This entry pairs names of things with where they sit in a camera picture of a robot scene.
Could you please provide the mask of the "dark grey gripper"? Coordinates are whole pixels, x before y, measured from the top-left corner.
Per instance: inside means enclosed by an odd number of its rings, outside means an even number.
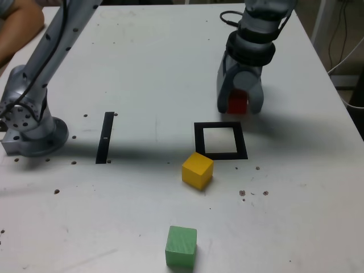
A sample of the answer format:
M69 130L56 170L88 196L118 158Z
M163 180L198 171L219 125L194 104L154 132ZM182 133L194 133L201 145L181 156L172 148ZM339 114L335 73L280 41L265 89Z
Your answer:
M223 56L217 73L217 109L220 113L227 112L234 86L246 92L249 111L260 113L264 102L261 74L266 64L266 57L229 53Z

